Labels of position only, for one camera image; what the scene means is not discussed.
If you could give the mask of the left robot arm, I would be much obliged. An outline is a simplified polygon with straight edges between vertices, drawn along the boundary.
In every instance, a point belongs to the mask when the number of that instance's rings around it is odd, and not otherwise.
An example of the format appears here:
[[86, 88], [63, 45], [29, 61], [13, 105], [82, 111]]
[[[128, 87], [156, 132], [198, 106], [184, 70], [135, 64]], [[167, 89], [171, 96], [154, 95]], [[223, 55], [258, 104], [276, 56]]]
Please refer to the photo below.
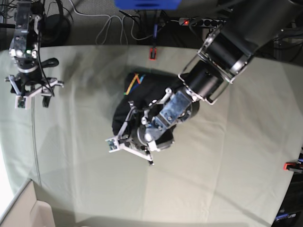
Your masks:
[[303, 10], [300, 0], [236, 1], [193, 59], [175, 75], [134, 71], [112, 121], [110, 152], [127, 151], [153, 164], [152, 152], [174, 143], [176, 126], [193, 118], [200, 101], [213, 105], [255, 53]]

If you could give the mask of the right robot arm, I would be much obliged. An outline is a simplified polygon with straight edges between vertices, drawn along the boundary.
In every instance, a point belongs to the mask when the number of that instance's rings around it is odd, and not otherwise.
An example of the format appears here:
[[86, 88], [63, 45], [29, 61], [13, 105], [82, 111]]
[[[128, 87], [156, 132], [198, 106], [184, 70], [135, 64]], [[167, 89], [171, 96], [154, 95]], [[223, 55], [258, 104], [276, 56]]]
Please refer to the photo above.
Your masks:
[[42, 106], [48, 108], [54, 97], [55, 87], [63, 87], [64, 82], [47, 77], [46, 68], [59, 65], [57, 58], [41, 60], [42, 44], [55, 41], [63, 24], [63, 6], [56, 1], [59, 19], [53, 30], [45, 27], [45, 2], [42, 0], [20, 0], [15, 13], [15, 30], [9, 46], [9, 55], [18, 70], [16, 75], [8, 75], [5, 81], [10, 83], [10, 92], [15, 94], [15, 107], [30, 109], [32, 99], [41, 95]]

